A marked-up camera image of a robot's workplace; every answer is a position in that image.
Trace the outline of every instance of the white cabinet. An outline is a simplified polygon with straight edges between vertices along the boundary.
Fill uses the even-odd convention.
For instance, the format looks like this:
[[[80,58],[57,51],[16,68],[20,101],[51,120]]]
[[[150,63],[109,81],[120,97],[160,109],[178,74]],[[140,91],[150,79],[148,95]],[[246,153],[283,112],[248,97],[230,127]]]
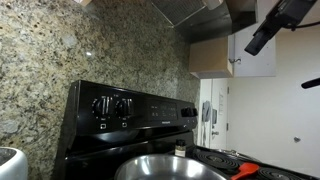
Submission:
[[[244,50],[272,7],[272,1],[257,0],[259,21],[257,24],[229,37],[191,44],[190,73],[200,79],[275,76],[275,38],[271,39],[256,56]],[[229,59],[241,59],[241,61],[231,64]]]

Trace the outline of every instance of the granite backsplash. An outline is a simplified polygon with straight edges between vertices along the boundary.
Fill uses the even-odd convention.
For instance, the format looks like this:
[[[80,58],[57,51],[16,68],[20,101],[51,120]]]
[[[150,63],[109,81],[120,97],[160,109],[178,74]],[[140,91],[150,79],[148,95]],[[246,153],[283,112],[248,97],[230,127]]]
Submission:
[[[198,101],[189,44],[144,0],[0,1],[0,146],[50,179],[67,92],[83,79]]]

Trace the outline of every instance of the cooktop burner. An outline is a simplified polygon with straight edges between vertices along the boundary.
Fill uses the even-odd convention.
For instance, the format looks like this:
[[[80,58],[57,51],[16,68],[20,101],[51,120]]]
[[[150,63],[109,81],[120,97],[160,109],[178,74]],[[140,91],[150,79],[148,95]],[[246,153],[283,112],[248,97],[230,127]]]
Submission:
[[[258,171],[259,175],[271,180],[301,180],[301,178],[273,168],[260,168]]]
[[[197,149],[195,150],[194,155],[203,163],[211,165],[215,168],[235,170],[239,167],[239,163],[237,161],[222,154],[205,152]]]

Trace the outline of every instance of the black stove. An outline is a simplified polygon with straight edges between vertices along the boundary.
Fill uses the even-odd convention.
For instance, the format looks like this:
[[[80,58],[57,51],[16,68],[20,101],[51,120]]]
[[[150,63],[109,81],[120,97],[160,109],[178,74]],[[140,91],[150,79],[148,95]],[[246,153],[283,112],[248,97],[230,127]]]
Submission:
[[[260,168],[245,179],[318,179],[238,153],[196,146],[192,129],[197,115],[190,102],[76,81],[69,90],[52,179],[114,179],[118,167],[131,158],[174,154],[177,139],[187,143],[186,158],[228,177],[251,162]]]

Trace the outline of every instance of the stainless steel bowl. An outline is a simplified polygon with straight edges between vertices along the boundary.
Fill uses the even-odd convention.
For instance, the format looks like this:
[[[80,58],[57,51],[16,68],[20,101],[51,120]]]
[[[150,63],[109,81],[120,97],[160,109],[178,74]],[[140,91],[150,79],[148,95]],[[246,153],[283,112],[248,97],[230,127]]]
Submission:
[[[146,155],[122,164],[115,175],[116,180],[226,180],[219,170],[197,161],[172,155]]]

